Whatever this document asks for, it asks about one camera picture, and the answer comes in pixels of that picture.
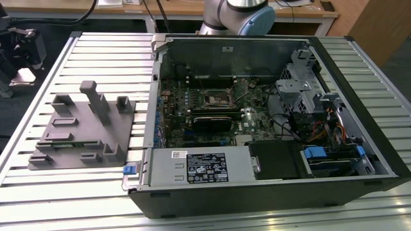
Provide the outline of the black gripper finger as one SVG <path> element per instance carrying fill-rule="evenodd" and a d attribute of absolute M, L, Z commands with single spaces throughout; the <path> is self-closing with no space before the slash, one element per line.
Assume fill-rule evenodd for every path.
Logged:
<path fill-rule="evenodd" d="M 30 44 L 26 41 L 25 36 L 21 34 L 16 34 L 12 49 L 12 63 L 16 70 L 28 68 L 32 65 L 29 45 Z"/>
<path fill-rule="evenodd" d="M 10 36 L 0 37 L 0 77 L 13 78 L 16 76 L 16 68 L 12 64 L 12 42 Z"/>

